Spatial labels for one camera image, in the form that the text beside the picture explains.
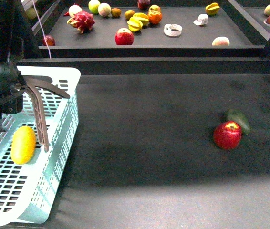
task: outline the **tangerine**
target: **tangerine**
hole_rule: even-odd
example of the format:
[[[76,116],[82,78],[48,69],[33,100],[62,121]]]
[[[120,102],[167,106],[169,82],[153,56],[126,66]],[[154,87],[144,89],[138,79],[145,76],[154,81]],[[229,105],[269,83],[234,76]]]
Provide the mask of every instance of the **tangerine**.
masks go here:
[[[150,10],[148,13],[149,22],[153,25],[157,25],[162,20],[162,13],[154,10]]]

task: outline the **basket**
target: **basket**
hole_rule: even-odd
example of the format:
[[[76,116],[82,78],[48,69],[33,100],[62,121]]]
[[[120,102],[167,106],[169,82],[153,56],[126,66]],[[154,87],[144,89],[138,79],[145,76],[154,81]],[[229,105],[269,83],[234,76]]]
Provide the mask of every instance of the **basket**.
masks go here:
[[[3,114],[6,132],[0,132],[0,226],[10,222],[43,223],[47,220],[78,126],[76,86],[80,71],[74,68],[18,66],[22,75],[45,76],[71,97],[64,99],[39,88],[44,101],[50,148],[36,145],[25,165],[10,157],[14,132],[23,125],[36,131],[29,96],[23,94],[23,111]]]

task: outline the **avocado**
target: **avocado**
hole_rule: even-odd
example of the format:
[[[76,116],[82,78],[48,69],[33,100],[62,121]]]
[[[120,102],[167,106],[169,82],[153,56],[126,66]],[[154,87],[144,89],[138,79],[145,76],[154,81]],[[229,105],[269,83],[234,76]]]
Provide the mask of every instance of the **avocado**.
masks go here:
[[[228,109],[224,113],[224,118],[226,121],[234,121],[241,126],[242,134],[248,135],[250,133],[250,125],[246,116],[237,109]]]

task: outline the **shelf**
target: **shelf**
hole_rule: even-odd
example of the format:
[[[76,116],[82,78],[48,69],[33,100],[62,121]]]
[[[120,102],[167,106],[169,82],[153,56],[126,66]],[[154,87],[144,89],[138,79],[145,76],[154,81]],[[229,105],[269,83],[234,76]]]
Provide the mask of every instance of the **shelf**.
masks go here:
[[[244,15],[225,0],[215,17],[209,17],[205,27],[196,26],[193,21],[200,14],[205,14],[204,2],[192,7],[162,6],[163,19],[157,26],[148,26],[135,32],[135,41],[131,46],[117,46],[114,41],[119,28],[128,27],[124,13],[127,10],[147,13],[136,7],[120,7],[120,18],[103,18],[94,15],[95,24],[90,32],[79,32],[66,22],[69,17],[63,15],[68,8],[51,12],[44,18],[47,33],[56,40],[51,47],[53,58],[103,58],[103,57],[259,57],[267,42],[269,33],[254,19],[247,20]],[[183,27],[181,36],[168,37],[164,34],[165,24],[180,24]],[[219,36],[230,39],[230,46],[212,46],[212,41]],[[36,32],[41,45],[42,36]],[[44,58],[48,50],[40,46]]]
[[[270,25],[264,23],[267,16],[263,14],[265,7],[245,7],[244,8],[265,30],[270,33]]]

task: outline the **white cable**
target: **white cable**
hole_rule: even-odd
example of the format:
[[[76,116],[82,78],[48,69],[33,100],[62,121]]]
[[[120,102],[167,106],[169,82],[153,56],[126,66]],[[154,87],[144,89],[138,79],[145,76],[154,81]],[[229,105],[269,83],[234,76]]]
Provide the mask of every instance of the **white cable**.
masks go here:
[[[34,7],[34,10],[35,10],[36,16],[38,17],[38,21],[39,21],[39,24],[40,24],[40,27],[41,27],[41,30],[42,30],[42,33],[43,33],[43,37],[44,37],[44,40],[45,40],[47,49],[48,49],[49,58],[51,59],[50,48],[49,48],[49,46],[48,46],[48,44],[47,44],[47,42],[46,42],[46,36],[45,36],[45,33],[44,33],[44,29],[43,29],[43,27],[42,27],[42,23],[41,23],[39,14],[38,14],[38,11],[37,11],[36,8],[35,8],[34,0],[32,0],[32,2],[33,2],[33,7]]]

